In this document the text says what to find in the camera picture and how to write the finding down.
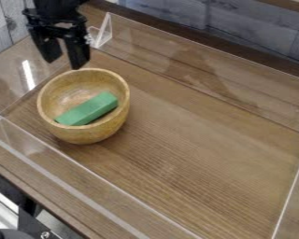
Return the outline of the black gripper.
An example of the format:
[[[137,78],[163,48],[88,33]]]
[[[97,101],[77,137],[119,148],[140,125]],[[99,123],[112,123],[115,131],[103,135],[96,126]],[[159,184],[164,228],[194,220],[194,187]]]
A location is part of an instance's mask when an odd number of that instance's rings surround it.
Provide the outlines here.
[[[57,38],[65,41],[71,67],[77,70],[89,61],[85,16],[79,12],[88,0],[32,0],[33,7],[25,7],[28,31],[34,46],[48,63],[56,61],[63,50]]]

